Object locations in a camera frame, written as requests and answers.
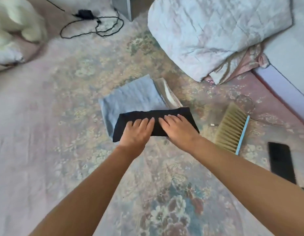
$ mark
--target phone screen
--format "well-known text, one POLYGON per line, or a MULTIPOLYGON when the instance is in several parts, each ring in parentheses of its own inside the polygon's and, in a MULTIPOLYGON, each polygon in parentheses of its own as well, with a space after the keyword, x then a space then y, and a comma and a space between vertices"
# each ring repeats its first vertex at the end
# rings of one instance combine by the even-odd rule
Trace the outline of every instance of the phone screen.
POLYGON ((296 184, 290 148, 281 143, 268 143, 271 171, 296 184))

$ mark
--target black cable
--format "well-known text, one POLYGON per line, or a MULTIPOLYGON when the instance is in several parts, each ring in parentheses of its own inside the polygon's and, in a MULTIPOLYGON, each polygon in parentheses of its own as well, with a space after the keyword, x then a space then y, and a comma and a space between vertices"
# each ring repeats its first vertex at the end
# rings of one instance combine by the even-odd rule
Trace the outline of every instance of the black cable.
MULTIPOLYGON (((58 7, 56 4, 52 3, 51 1, 49 0, 46 0, 48 1, 49 3, 51 3, 52 5, 54 5, 55 7, 57 7, 59 10, 61 11, 64 11, 66 12, 64 9, 58 7)), ((75 38, 75 37, 78 37, 78 36, 82 36, 82 35, 89 35, 89 34, 96 34, 96 35, 99 35, 100 37, 107 37, 107 36, 111 36, 111 35, 114 35, 116 33, 118 33, 121 28, 124 26, 124 20, 121 19, 119 17, 119 12, 117 11, 116 8, 114 8, 114 11, 117 13, 117 16, 103 16, 103 17, 95 17, 93 16, 92 12, 90 10, 79 10, 78 14, 72 14, 73 16, 75 17, 78 17, 78 18, 81 18, 80 20, 76 20, 76 21, 72 21, 68 24, 66 24, 60 31, 60 37, 62 39, 72 39, 72 38, 75 38), (108 18, 115 18, 117 19, 116 22, 113 24, 113 26, 111 28, 108 28, 107 30, 97 30, 97 28, 99 27, 99 25, 102 23, 101 19, 108 19, 108 18), (85 20, 97 20, 97 26, 95 27, 95 31, 90 31, 90 32, 87 32, 87 33, 82 33, 82 34, 79 34, 79 35, 73 35, 71 37, 65 37, 62 35, 64 29, 66 29, 69 25, 73 24, 73 23, 76 23, 76 22, 80 22, 80 21, 85 21, 85 20), (118 24, 118 21, 121 21, 121 26, 118 28, 117 31, 113 32, 113 33, 110 33, 108 35, 103 35, 101 33, 106 33, 110 30, 112 30, 117 24, 118 24)))

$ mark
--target hand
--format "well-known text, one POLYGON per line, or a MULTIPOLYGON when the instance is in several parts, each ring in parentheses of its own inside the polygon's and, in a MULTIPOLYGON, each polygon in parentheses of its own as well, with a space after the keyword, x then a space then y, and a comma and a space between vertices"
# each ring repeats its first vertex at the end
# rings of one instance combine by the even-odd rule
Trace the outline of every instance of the hand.
POLYGON ((182 115, 164 116, 164 119, 159 118, 159 122, 163 130, 167 133, 170 141, 179 149, 191 154, 193 146, 198 139, 202 137, 189 121, 182 115))
POLYGON ((122 149, 129 154, 132 160, 137 158, 149 141, 154 127, 154 118, 137 119, 134 124, 127 122, 124 133, 120 139, 118 149, 122 149))

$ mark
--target black folded cloth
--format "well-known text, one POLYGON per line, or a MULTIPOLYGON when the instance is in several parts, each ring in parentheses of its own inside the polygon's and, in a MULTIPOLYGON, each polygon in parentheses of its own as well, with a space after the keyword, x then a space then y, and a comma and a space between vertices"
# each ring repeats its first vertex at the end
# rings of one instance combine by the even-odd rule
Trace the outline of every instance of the black folded cloth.
POLYGON ((159 118, 164 118, 165 115, 177 116, 178 114, 184 116, 199 133, 198 127, 192 117, 190 109, 187 107, 170 109, 170 110, 152 110, 148 112, 133 111, 133 112, 119 114, 113 134, 113 142, 115 143, 120 141, 127 122, 129 121, 134 122, 137 119, 145 119, 145 118, 151 119, 152 117, 154 117, 155 119, 155 124, 151 136, 168 137, 168 135, 162 129, 159 123, 159 118))

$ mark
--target blue brush handle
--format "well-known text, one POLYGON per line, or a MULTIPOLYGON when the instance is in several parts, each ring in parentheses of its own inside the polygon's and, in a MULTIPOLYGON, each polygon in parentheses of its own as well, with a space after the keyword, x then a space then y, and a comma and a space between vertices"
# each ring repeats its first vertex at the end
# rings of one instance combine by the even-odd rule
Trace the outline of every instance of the blue brush handle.
POLYGON ((250 118, 250 116, 248 115, 247 119, 246 119, 246 122, 245 122, 245 125, 244 125, 244 128, 243 128, 243 131, 242 131, 242 134, 241 134, 241 137, 240 137, 240 141, 238 142, 238 145, 237 145, 237 149, 236 149, 236 152, 235 152, 236 155, 238 155, 238 153, 240 152, 240 148, 241 148, 241 144, 242 144, 242 141, 243 141, 243 138, 244 138, 244 134, 245 134, 247 125, 249 123, 249 118, 250 118))

